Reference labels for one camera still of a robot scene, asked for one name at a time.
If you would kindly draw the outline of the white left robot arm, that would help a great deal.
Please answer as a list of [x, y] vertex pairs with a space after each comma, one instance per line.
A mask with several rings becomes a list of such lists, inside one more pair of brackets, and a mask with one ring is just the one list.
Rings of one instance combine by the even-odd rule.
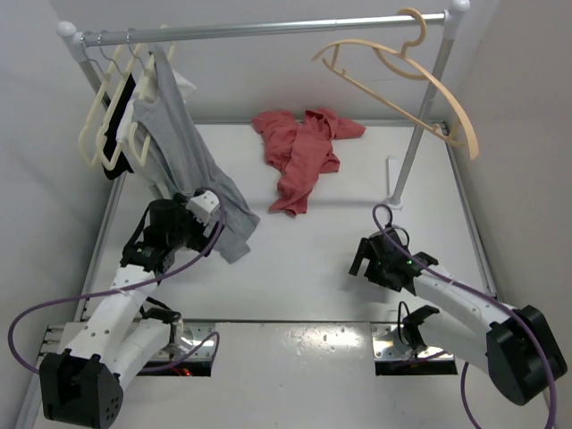
[[210, 189], [148, 204], [92, 316], [61, 352], [46, 354], [40, 363], [46, 419], [109, 428], [136, 375], [173, 369], [198, 350], [185, 337], [180, 313], [143, 306], [172, 274], [180, 250], [193, 250], [199, 257], [210, 253], [223, 221], [220, 199]]

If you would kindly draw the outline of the beige plastic hanger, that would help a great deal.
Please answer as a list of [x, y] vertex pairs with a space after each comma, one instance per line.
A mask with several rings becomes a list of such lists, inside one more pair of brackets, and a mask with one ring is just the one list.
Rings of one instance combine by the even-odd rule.
[[[330, 72], [341, 77], [354, 87], [362, 90], [375, 100], [390, 107], [403, 117], [412, 121], [415, 125], [420, 126], [422, 130], [429, 131], [446, 144], [452, 147], [466, 147], [470, 159], [475, 160], [480, 154], [479, 144], [475, 129], [466, 111], [449, 89], [444, 86], [436, 76], [431, 74], [427, 69], [408, 56], [408, 50], [410, 48], [420, 46], [425, 42], [427, 32], [426, 19], [422, 17], [422, 14], [417, 9], [411, 7], [400, 9], [398, 11], [398, 15], [412, 18], [414, 23], [419, 27], [419, 36], [413, 40], [406, 40], [402, 44], [400, 50], [395, 50], [388, 46], [364, 39], [343, 39], [325, 46], [314, 55], [312, 60], [316, 61], [320, 59]], [[358, 80], [350, 77], [345, 68], [338, 68], [337, 61], [339, 52], [341, 47], [346, 45], [367, 46], [373, 50], [378, 60], [394, 74], [406, 80], [427, 82], [429, 89], [436, 89], [437, 92], [444, 97], [449, 107], [457, 117], [457, 123], [453, 127], [453, 131], [448, 136], [445, 136], [441, 131], [437, 130], [436, 126], [430, 125], [426, 120], [422, 120], [420, 114], [418, 116], [414, 116], [398, 105], [392, 103], [392, 101], [386, 97], [382, 97], [380, 94], [374, 92]]]

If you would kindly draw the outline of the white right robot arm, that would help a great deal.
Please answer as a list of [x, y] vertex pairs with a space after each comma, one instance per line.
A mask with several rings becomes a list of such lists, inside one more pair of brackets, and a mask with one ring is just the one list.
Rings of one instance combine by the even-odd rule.
[[443, 349], [488, 374], [497, 390], [524, 406], [559, 379], [568, 365], [543, 313], [516, 308], [463, 290], [438, 260], [425, 252], [412, 257], [399, 250], [397, 232], [363, 238], [349, 269], [363, 270], [372, 283], [407, 290], [425, 305], [407, 315], [393, 345], [401, 359], [430, 347]]

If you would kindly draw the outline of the red t shirt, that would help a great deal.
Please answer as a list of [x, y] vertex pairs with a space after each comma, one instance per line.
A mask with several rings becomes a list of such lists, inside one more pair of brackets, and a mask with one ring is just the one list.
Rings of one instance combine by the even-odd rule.
[[365, 126], [329, 108], [307, 110], [300, 122], [290, 111], [267, 111], [251, 123], [264, 141], [265, 162], [281, 174], [276, 185], [278, 198], [269, 211], [290, 216], [307, 211], [320, 175], [340, 170], [332, 142], [357, 139], [366, 131]]

